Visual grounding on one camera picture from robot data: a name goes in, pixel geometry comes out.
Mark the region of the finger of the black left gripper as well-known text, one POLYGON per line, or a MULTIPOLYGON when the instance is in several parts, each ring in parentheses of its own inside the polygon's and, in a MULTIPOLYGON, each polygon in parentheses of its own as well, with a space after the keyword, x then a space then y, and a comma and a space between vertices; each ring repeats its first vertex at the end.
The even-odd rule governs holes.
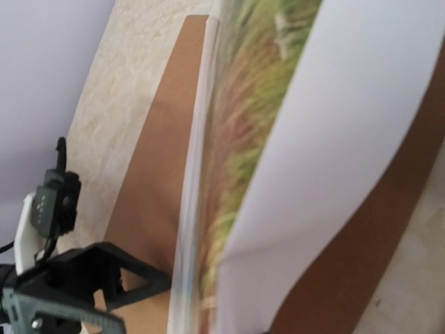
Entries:
POLYGON ((94 301, 101 290, 107 303, 135 303, 170 289, 170 276, 112 243, 100 242, 74 248, 47 260, 17 277, 17 291, 38 298, 58 295, 62 300, 94 301), (121 270, 145 281, 125 289, 121 270))
POLYGON ((121 318, 48 288, 41 292, 5 288, 1 308, 6 311, 14 333, 51 333, 52 330, 43 325, 33 327, 39 319, 50 317, 92 324, 100 327, 103 333, 127 331, 121 318))

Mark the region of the landscape photo white border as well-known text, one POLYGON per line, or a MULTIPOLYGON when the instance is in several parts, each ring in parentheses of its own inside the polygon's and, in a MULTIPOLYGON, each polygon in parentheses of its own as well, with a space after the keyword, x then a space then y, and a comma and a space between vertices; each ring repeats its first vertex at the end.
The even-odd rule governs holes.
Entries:
POLYGON ((267 333, 378 183, 430 83, 443 1, 215 1, 169 333, 267 333))

